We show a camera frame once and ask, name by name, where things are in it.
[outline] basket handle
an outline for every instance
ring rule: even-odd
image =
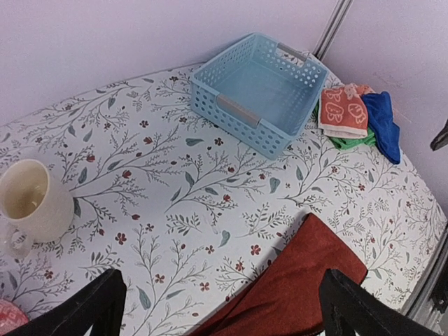
[[[300,54],[297,50],[292,49],[283,43],[279,43],[277,45],[277,48],[284,51],[285,53],[288,53],[288,54],[298,58],[299,60],[301,60],[303,62],[305,62],[308,58],[308,57],[305,57],[304,55]]]
[[[237,102],[231,100],[231,98],[225,96],[224,94],[219,94],[217,96],[216,103],[223,110],[231,113],[234,117],[240,119],[248,126],[257,128],[258,123],[260,122],[260,117],[251,110],[239,105]]]

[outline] white wall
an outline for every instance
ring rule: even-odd
[[[389,91],[400,145],[448,212],[448,1],[354,0],[324,62],[346,83]]]
[[[0,125],[97,86],[204,61],[258,31],[312,50],[337,0],[2,0]]]

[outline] mug handle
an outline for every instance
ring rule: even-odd
[[[21,243],[19,247],[14,247],[13,244],[13,235],[15,234],[16,231],[19,231],[25,237],[24,241]],[[1,235],[0,238],[0,245],[3,247],[3,250],[8,255],[10,255],[15,259],[23,259],[26,256],[28,256],[34,244],[34,239],[29,234],[23,233],[15,226],[12,226],[10,223],[6,224],[6,228],[2,233],[3,234]]]

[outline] basket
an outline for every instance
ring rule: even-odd
[[[192,74],[191,108],[274,160],[300,136],[327,75],[310,57],[252,34]]]

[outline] floral tablecloth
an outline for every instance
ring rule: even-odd
[[[407,157],[394,166],[375,147],[338,151],[311,119],[269,161],[190,110],[196,67],[0,128],[0,172],[37,158],[75,197],[60,240],[0,260],[1,296],[35,317],[115,267],[127,284],[122,333],[181,335],[269,267],[312,211],[367,265],[364,287],[400,308],[446,223]]]

